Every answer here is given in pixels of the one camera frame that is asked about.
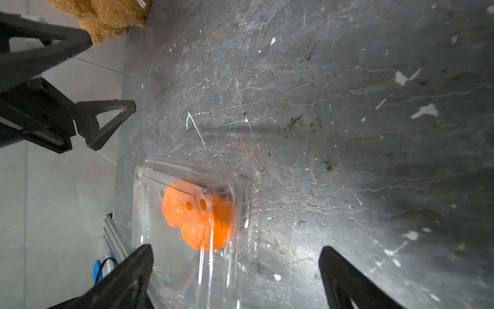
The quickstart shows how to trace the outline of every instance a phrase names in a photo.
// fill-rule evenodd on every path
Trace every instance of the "gray stone surface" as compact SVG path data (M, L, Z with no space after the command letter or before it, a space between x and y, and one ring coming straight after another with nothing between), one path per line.
M211 163L255 178L243 307L326 306L317 260L331 245L407 308L491 308L489 5L155 1L126 38L124 238L136 164Z

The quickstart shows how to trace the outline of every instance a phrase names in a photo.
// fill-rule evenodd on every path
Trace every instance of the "orange object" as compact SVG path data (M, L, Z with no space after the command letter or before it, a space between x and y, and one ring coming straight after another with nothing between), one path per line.
M192 211L184 217L180 228L185 242L196 250L221 249L230 240L233 227L218 220L213 213Z
M190 180L177 179L172 181L165 190L161 211L171 227L180 227L184 215L197 209L203 197L201 187Z
M219 196L204 194L195 182L186 179L172 181L165 190L161 210L166 223L180 227L185 242L196 250L209 251L211 235L213 250L230 240L234 224L230 224L233 203Z

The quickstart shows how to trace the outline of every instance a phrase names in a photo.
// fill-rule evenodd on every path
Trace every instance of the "black cable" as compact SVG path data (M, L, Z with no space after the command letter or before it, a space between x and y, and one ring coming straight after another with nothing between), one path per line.
M118 262L117 262L117 260L115 260L114 257L108 257L108 258L104 259L98 268L98 273L96 274L96 279L94 280L94 285L96 285L98 283L99 277L102 275L102 272L103 272L103 266L105 265L107 260L111 260L113 262L113 264L115 264L115 266L118 265Z

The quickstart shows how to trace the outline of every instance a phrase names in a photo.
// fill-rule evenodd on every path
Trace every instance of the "fuzzy brown fabric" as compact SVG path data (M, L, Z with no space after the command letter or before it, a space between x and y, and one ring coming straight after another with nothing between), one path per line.
M128 27L144 27L151 0L143 0L143 9L137 0L47 0L50 5L75 17L81 28L91 35L93 44L105 38L115 38Z

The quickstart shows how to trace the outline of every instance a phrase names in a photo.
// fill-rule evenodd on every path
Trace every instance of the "hole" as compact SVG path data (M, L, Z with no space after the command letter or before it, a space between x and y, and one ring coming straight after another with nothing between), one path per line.
M105 124L109 123L110 120L118 116L123 111L122 108L114 109L108 112L103 112L96 115L96 119L98 121L98 125L100 128L104 127Z

